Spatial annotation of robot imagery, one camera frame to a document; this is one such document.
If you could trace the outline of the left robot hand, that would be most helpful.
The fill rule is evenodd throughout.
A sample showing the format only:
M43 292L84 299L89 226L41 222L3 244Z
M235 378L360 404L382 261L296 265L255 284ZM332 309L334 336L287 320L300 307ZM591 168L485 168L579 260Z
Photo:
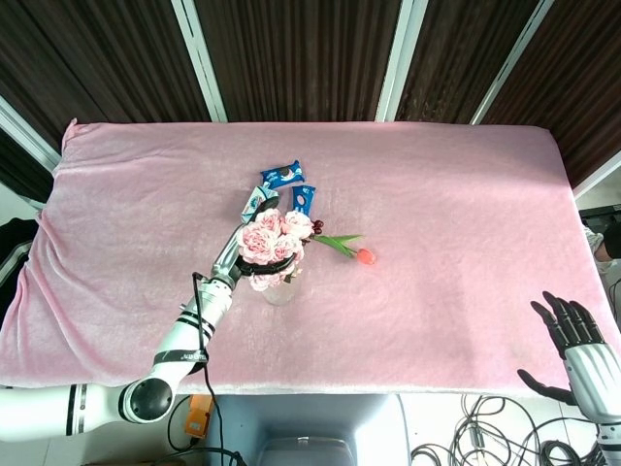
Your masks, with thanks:
M246 262L239 253L238 234L246 227L240 224L232 233L226 245L219 253L211 268L211 278L235 289L241 277L275 275L288 268L295 259L295 254L273 264L254 264Z

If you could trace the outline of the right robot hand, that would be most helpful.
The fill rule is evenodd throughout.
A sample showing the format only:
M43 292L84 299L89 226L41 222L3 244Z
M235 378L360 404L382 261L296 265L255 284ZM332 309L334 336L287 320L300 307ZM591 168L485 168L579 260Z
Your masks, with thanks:
M569 386L561 388L536 380L528 371L517 375L535 393L577 407L599 425L620 422L620 356L609 345L591 313L576 301L545 291L543 303L532 309L542 320L558 352Z

